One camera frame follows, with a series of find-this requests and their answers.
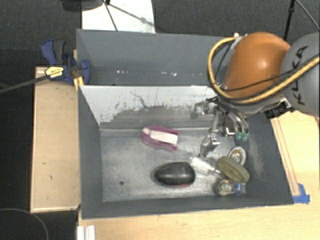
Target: dark gray surface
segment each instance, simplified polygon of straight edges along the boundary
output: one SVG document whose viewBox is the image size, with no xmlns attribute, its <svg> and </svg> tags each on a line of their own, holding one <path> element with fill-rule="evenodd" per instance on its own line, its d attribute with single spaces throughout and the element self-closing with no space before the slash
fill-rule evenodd
<svg viewBox="0 0 320 240">
<path fill-rule="evenodd" d="M 76 48 L 90 62 L 90 85 L 206 86 L 208 54 L 222 38 L 77 29 Z"/>
<path fill-rule="evenodd" d="M 82 92 L 79 92 L 78 102 L 81 214 L 86 217 L 96 212 L 103 202 L 101 145 L 99 126 Z"/>
</svg>

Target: blue tape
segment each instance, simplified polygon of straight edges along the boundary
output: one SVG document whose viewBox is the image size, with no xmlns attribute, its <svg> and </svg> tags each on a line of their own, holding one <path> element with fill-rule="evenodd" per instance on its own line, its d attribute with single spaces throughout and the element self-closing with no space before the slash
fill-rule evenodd
<svg viewBox="0 0 320 240">
<path fill-rule="evenodd" d="M 298 183 L 301 195 L 293 196 L 293 202 L 295 204 L 309 204 L 310 203 L 310 195 L 306 194 L 304 185 Z"/>
</svg>

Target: white paper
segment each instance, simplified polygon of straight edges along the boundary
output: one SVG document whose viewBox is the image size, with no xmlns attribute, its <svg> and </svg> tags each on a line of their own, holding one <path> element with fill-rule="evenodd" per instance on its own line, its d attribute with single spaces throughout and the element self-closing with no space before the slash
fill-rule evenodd
<svg viewBox="0 0 320 240">
<path fill-rule="evenodd" d="M 85 30 L 156 32 L 151 0 L 111 0 L 108 10 L 104 4 L 94 8 L 94 3 L 96 1 L 82 2 L 82 28 Z"/>
</svg>

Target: wooden board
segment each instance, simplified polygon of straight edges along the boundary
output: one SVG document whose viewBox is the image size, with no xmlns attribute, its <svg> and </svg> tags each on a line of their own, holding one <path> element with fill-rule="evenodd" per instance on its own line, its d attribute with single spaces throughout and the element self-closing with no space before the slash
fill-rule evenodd
<svg viewBox="0 0 320 240">
<path fill-rule="evenodd" d="M 43 75 L 44 68 L 37 68 L 36 77 Z M 32 213 L 75 210 L 80 204 L 76 108 L 74 86 L 49 80 L 35 85 Z"/>
</svg>

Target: pink object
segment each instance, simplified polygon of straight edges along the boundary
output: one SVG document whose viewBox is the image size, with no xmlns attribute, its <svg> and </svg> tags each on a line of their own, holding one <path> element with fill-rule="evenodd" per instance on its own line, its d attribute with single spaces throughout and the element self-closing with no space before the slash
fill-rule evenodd
<svg viewBox="0 0 320 240">
<path fill-rule="evenodd" d="M 150 125 L 143 128 L 141 139 L 147 145 L 169 151 L 177 150 L 178 130 Z"/>
</svg>

